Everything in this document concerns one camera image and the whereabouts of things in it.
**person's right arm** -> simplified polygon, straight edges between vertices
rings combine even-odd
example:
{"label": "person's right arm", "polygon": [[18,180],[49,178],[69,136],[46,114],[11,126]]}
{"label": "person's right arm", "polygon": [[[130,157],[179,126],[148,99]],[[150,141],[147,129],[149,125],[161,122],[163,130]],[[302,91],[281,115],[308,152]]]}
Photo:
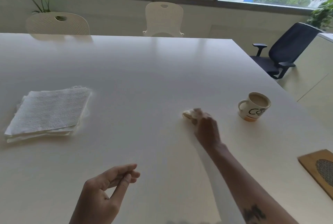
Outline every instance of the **person's right arm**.
{"label": "person's right arm", "polygon": [[220,140],[217,122],[196,109],[195,135],[224,178],[247,224],[298,224],[243,168]]}

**fingernail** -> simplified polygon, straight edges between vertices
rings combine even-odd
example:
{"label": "fingernail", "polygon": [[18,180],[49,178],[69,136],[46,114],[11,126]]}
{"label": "fingernail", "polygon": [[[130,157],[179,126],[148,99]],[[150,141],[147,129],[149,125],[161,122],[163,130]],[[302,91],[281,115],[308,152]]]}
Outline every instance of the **fingernail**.
{"label": "fingernail", "polygon": [[125,175],[125,179],[126,179],[126,181],[127,181],[128,183],[131,182],[131,178],[132,178],[131,174],[127,173],[127,174]]}

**napkin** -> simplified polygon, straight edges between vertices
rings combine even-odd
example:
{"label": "napkin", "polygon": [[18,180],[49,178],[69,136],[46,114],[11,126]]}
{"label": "napkin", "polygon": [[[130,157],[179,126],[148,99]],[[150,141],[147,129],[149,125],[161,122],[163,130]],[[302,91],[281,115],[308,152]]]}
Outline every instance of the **napkin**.
{"label": "napkin", "polygon": [[31,91],[23,96],[5,131],[7,142],[41,135],[71,134],[80,122],[91,90],[75,86],[57,91]]}

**perforated chair backrest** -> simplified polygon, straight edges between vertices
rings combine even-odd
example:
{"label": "perforated chair backrest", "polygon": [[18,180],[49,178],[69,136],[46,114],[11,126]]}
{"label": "perforated chair backrest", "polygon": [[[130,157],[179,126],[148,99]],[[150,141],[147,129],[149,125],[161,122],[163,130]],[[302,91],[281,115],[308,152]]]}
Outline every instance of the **perforated chair backrest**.
{"label": "perforated chair backrest", "polygon": [[170,2],[152,2],[146,6],[147,30],[144,36],[151,37],[157,33],[168,33],[174,37],[183,37],[181,22],[183,9]]}
{"label": "perforated chair backrest", "polygon": [[276,41],[268,55],[275,63],[292,63],[319,32],[323,31],[305,23],[296,23]]}
{"label": "perforated chair backrest", "polygon": [[87,21],[71,13],[34,14],[26,20],[25,27],[29,34],[90,35]]}

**black office chair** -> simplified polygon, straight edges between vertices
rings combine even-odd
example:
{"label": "black office chair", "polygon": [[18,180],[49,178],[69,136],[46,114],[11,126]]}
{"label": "black office chair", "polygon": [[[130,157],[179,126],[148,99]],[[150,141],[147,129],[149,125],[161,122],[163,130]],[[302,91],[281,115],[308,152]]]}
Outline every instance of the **black office chair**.
{"label": "black office chair", "polygon": [[294,61],[306,49],[319,32],[320,29],[305,23],[296,23],[287,30],[282,37],[273,44],[269,50],[268,57],[260,57],[265,44],[253,44],[258,47],[256,56],[250,56],[265,72],[273,79],[281,79],[290,67],[295,67]]}

